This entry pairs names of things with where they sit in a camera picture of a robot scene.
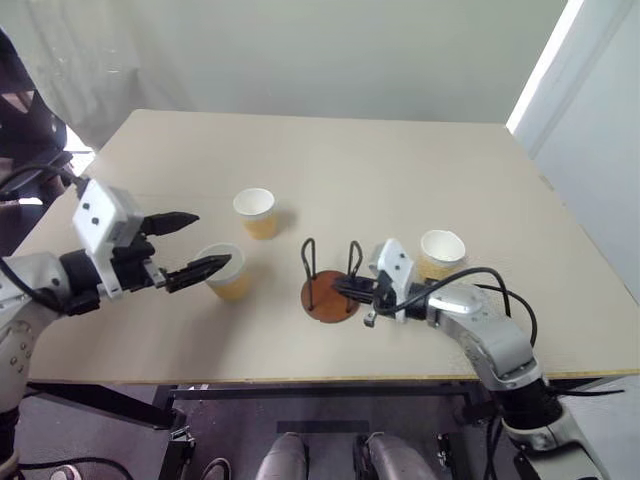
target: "person's leg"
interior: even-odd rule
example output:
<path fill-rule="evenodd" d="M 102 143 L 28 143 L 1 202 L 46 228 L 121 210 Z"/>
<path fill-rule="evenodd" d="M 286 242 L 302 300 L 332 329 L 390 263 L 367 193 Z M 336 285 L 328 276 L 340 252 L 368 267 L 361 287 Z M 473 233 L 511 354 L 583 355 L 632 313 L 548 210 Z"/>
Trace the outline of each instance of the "person's leg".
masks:
<path fill-rule="evenodd" d="M 374 434 L 367 441 L 371 462 L 380 480 L 436 480 L 424 458 L 407 443 L 393 435 Z"/>
<path fill-rule="evenodd" d="M 295 433 L 285 433 L 272 445 L 262 460 L 256 480 L 306 480 L 307 454 L 304 443 Z"/>
<path fill-rule="evenodd" d="M 200 480 L 231 480 L 231 464 L 226 458 L 216 458 L 206 466 Z"/>

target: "metal table frame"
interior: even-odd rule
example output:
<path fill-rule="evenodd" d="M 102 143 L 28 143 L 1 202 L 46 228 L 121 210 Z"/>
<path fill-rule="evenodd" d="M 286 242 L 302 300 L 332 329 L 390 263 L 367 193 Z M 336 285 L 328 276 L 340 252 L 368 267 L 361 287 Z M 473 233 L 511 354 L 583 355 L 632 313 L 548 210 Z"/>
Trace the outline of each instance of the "metal table frame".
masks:
<path fill-rule="evenodd" d="M 568 389 L 599 379 L 554 380 Z M 174 408 L 175 400 L 238 400 L 322 397 L 460 396 L 465 407 L 484 404 L 488 398 L 477 381 L 340 381 L 284 383 L 222 383 L 207 385 L 159 385 L 151 403 L 146 403 L 101 385 L 30 382 L 28 395 L 91 411 L 158 430 L 169 430 L 159 480 L 180 478 L 190 463 L 196 441 L 185 415 Z"/>

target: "gray pants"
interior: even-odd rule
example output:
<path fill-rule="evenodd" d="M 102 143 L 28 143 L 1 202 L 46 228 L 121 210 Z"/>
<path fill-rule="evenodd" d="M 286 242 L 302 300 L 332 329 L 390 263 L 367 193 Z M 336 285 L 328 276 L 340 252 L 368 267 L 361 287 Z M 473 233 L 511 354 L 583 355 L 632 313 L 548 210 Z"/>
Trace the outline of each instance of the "gray pants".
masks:
<path fill-rule="evenodd" d="M 420 454 L 404 440 L 377 434 L 368 441 L 380 480 L 435 480 L 437 477 Z M 307 458 L 304 444 L 295 433 L 278 438 L 260 465 L 256 480 L 306 480 Z"/>

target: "chair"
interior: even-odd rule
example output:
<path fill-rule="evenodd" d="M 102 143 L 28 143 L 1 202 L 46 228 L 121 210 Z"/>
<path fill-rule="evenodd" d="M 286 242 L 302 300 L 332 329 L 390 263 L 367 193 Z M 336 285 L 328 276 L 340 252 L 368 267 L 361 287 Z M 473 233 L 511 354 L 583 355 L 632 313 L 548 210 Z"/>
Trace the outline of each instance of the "chair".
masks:
<path fill-rule="evenodd" d="M 0 178 L 24 165 L 67 167 L 72 155 L 64 151 L 66 141 L 66 125 L 47 108 L 0 29 Z M 11 182 L 0 202 L 37 197 L 46 207 L 65 187 L 58 176 L 34 171 Z"/>

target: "table edge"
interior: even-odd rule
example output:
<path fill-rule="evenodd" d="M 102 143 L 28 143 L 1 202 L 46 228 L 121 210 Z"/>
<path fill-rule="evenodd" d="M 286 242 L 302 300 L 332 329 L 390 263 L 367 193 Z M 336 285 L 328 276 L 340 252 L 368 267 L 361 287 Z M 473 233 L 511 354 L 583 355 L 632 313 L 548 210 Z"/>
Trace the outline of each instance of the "table edge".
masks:
<path fill-rule="evenodd" d="M 584 372 L 556 372 L 546 375 L 552 380 L 569 378 L 593 378 L 593 377 L 626 377 L 640 375 L 640 368 L 621 370 L 600 370 Z M 112 385 L 199 385 L 199 384 L 238 384 L 252 385 L 273 383 L 323 383 L 323 382 L 384 382 L 384 381 L 476 381 L 476 375 L 376 375 L 376 376 L 345 376 L 345 377 L 274 377 L 274 378 L 234 378 L 234 379 L 162 379 L 162 380 L 63 380 L 51 378 L 30 378 L 30 382 L 38 383 L 69 383 L 69 384 L 112 384 Z"/>

